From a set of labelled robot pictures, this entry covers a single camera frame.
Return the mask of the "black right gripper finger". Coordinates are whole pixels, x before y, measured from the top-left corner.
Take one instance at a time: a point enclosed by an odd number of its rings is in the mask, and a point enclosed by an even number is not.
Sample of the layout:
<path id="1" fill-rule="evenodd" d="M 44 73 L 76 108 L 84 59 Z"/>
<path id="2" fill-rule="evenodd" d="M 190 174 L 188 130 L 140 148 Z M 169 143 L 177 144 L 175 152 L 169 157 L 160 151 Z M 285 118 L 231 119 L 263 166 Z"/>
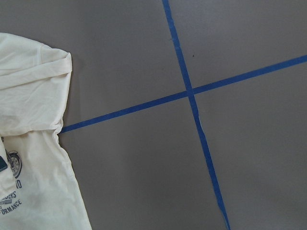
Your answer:
<path id="1" fill-rule="evenodd" d="M 8 165 L 6 161 L 3 159 L 3 157 L 0 157 L 0 172 L 6 170 L 8 168 Z"/>

